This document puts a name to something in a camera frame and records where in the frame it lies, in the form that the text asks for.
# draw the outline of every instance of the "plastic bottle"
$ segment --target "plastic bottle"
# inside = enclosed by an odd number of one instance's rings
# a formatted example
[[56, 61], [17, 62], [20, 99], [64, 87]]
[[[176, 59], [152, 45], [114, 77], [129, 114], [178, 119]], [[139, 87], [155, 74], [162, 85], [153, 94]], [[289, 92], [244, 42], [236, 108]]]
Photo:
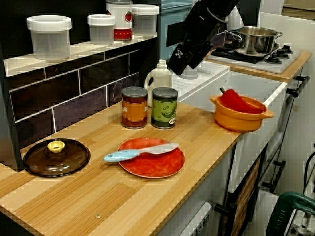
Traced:
[[172, 73], [167, 69], [166, 60], [158, 60], [157, 67], [148, 74], [144, 82], [144, 88], [148, 91], [149, 107], [152, 107], [152, 90], [158, 87], [172, 87]]

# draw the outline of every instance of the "pot handle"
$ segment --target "pot handle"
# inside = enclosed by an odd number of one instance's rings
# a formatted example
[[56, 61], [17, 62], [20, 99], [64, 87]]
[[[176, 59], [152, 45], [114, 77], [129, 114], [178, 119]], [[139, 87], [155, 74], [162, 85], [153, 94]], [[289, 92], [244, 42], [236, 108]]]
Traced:
[[210, 101], [212, 101], [214, 104], [217, 103], [217, 98], [220, 97], [221, 95], [212, 95], [210, 97]]
[[272, 118], [274, 117], [274, 112], [267, 110], [266, 112], [264, 112], [262, 114], [262, 118], [266, 119], [266, 118]]
[[241, 36], [239, 36], [239, 35], [237, 35], [237, 34], [235, 34], [235, 33], [229, 32], [229, 31], [227, 31], [227, 30], [225, 30], [225, 32], [228, 33], [228, 34], [233, 35], [233, 38], [234, 38], [235, 40], [238, 40], [240, 43], [243, 41], [243, 39], [242, 39]]
[[284, 33], [283, 32], [278, 32], [278, 35], [276, 36], [275, 41], [277, 40], [277, 38], [281, 37]]

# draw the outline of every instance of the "orange bowl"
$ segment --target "orange bowl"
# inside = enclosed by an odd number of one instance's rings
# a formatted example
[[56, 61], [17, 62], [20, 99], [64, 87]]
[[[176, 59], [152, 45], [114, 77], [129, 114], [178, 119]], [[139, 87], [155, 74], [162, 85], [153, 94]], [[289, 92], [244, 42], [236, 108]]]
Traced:
[[210, 97], [210, 101], [216, 105], [214, 118], [220, 126], [228, 130], [240, 133], [253, 132], [260, 128], [263, 119], [272, 118], [274, 116], [274, 113], [268, 111], [263, 103], [253, 98], [241, 96], [247, 103], [261, 108], [262, 112], [259, 114], [248, 114], [231, 110], [220, 103], [220, 97], [220, 95]]

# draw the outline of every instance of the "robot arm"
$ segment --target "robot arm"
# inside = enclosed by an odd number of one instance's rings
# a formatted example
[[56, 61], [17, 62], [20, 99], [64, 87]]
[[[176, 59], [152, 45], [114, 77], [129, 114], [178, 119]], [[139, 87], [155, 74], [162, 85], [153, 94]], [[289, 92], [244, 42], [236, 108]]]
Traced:
[[196, 68], [212, 48], [211, 40], [218, 34], [221, 24], [239, 0], [199, 0], [184, 21], [187, 32], [177, 45], [168, 66], [181, 75], [189, 65]]

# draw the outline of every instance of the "red pepper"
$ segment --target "red pepper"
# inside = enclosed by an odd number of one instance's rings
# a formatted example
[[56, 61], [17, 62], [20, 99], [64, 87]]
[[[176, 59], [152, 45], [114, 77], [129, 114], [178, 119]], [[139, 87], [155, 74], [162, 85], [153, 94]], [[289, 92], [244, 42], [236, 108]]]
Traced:
[[245, 102], [233, 89], [225, 91], [220, 97], [220, 102], [223, 106], [242, 113], [260, 114], [263, 112], [263, 109]]

